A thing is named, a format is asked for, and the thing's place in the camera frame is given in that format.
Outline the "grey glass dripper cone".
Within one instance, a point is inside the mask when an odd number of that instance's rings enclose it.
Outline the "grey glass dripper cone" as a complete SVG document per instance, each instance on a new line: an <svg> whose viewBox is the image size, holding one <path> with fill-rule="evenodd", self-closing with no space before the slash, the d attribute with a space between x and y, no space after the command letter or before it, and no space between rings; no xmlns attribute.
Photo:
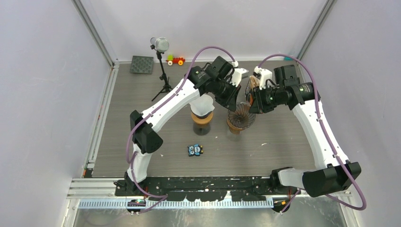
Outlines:
<svg viewBox="0 0 401 227"><path fill-rule="evenodd" d="M239 134L255 122L256 114L249 113L249 107L246 102L240 102L236 104L234 112L228 111L227 124L233 134Z"/></svg>

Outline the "white paper coffee filter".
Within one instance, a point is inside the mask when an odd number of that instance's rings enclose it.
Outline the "white paper coffee filter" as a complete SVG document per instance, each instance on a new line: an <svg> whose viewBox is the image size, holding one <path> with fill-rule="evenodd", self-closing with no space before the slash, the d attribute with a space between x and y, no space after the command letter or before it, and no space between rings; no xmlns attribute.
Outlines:
<svg viewBox="0 0 401 227"><path fill-rule="evenodd" d="M198 118L206 118L215 109L214 99L209 95L202 95L190 102L191 112Z"/></svg>

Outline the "smoky glass carafe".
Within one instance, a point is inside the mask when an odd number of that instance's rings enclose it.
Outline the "smoky glass carafe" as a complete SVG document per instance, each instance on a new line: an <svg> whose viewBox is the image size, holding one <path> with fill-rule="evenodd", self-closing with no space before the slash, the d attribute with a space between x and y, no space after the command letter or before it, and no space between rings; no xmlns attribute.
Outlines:
<svg viewBox="0 0 401 227"><path fill-rule="evenodd" d="M211 125L210 125L210 123L198 124L198 123L194 122L192 129L193 129L195 134L197 134L199 136L204 136L204 135L207 135L210 132Z"/></svg>

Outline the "silver microphone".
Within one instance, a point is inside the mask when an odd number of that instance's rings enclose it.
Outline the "silver microphone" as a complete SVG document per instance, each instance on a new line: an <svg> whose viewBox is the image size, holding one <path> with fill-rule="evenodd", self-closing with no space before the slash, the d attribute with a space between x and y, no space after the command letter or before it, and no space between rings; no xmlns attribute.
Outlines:
<svg viewBox="0 0 401 227"><path fill-rule="evenodd" d="M164 66L162 63L162 54L164 54L169 49L169 42L165 37L152 37L150 39L151 49L156 51L157 59L159 61L162 75L159 77L160 80L164 81L163 88L155 95L155 97L151 100L152 102L163 93L169 93L172 90L172 87L169 84L169 78L165 73Z"/></svg>

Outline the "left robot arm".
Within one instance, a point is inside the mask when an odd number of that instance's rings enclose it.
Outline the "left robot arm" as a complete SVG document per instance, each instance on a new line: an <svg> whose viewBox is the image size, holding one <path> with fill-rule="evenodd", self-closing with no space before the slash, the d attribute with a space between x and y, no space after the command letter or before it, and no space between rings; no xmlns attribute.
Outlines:
<svg viewBox="0 0 401 227"><path fill-rule="evenodd" d="M142 112L135 110L130 114L131 132L127 144L133 145L133 154L127 157L127 190L132 195L139 196L145 190L143 180L147 177L152 154L163 144L158 134L162 127L186 105L190 105L192 115L201 120L211 119L215 103L235 111L240 82L247 72L238 62L228 62L218 56L203 67L191 66L165 97Z"/></svg>

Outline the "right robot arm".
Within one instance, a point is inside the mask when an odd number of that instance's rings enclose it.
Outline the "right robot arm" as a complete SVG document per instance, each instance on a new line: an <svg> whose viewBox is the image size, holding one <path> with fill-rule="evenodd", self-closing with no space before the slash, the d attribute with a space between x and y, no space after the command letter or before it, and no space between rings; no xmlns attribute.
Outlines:
<svg viewBox="0 0 401 227"><path fill-rule="evenodd" d="M311 147L315 168L300 170L283 167L272 170L270 189L282 194L289 187L305 190L311 197L347 190L361 173L358 162L350 162L336 141L326 119L320 95L311 82L303 83L294 65L275 68L274 71L256 66L254 87L249 112L265 114L279 105L286 105L298 119Z"/></svg>

